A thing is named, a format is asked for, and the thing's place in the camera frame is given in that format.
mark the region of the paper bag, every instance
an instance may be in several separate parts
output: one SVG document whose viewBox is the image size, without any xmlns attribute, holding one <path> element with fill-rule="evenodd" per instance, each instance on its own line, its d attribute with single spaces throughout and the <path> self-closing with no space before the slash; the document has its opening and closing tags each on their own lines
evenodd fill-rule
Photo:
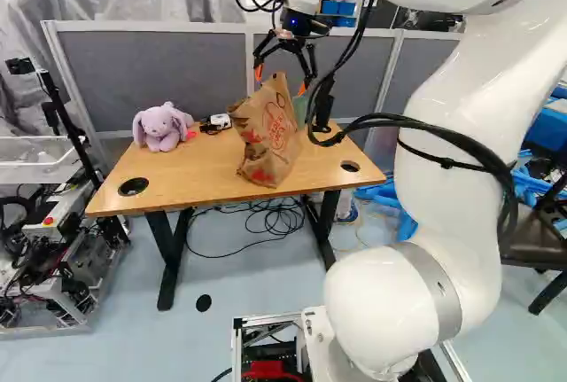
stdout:
<svg viewBox="0 0 567 382">
<path fill-rule="evenodd" d="M 245 141 L 237 172 L 253 183 L 276 187 L 301 150 L 285 74 L 273 74 L 258 91 L 230 107 L 229 115 Z"/>
</svg>

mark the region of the white shelf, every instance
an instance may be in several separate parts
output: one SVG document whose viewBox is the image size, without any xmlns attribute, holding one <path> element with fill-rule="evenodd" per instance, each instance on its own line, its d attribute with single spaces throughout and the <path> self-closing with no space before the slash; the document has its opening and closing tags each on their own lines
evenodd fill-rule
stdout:
<svg viewBox="0 0 567 382">
<path fill-rule="evenodd" d="M 64 183 L 82 166 L 66 136 L 0 136 L 0 150 L 1 184 Z"/>
</svg>

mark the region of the table top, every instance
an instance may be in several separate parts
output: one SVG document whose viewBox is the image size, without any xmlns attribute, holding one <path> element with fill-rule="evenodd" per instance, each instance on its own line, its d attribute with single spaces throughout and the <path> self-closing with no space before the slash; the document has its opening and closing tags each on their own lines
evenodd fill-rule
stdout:
<svg viewBox="0 0 567 382">
<path fill-rule="evenodd" d="M 331 134 L 317 136 L 325 138 L 339 130 L 334 122 L 330 126 Z M 199 133 L 171 152 L 154 153 L 133 143 L 90 201 L 86 214 L 141 214 L 338 190 L 385 180 L 380 169 L 350 138 L 332 147 L 320 147 L 309 141 L 306 132 L 299 135 L 301 153 L 290 174 L 276 188 L 250 183 L 237 174 L 245 143 L 235 129 L 227 129 L 216 136 Z M 348 172 L 341 167 L 343 162 L 354 162 L 360 169 Z M 149 181 L 145 190 L 133 196 L 118 193 L 124 182 L 137 177 Z"/>
</svg>

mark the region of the stuffed bunny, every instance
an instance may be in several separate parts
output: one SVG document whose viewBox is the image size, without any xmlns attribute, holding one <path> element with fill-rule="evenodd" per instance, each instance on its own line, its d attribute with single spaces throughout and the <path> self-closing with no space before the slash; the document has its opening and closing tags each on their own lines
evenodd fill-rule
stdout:
<svg viewBox="0 0 567 382">
<path fill-rule="evenodd" d="M 187 139 L 187 128 L 193 122 L 190 114 L 175 109 L 167 101 L 137 113 L 132 123 L 134 142 L 140 147 L 148 144 L 152 152 L 169 152 Z"/>
</svg>

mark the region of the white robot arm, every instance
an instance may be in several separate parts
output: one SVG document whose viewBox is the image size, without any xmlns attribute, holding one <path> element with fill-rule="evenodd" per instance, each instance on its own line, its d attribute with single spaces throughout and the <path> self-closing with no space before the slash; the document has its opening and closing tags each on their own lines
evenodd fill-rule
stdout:
<svg viewBox="0 0 567 382">
<path fill-rule="evenodd" d="M 410 98 L 404 115 L 471 137 L 507 163 L 567 65 L 565 0 L 390 0 L 463 13 L 462 40 Z M 313 14 L 318 0 L 289 0 Z M 401 129 L 413 149 L 478 165 L 428 132 Z M 408 241 L 353 253 L 329 271 L 327 315 L 346 354 L 366 375 L 393 380 L 416 355 L 480 325 L 501 291 L 493 176 L 442 168 L 398 146 L 401 204 L 419 223 Z"/>
</svg>

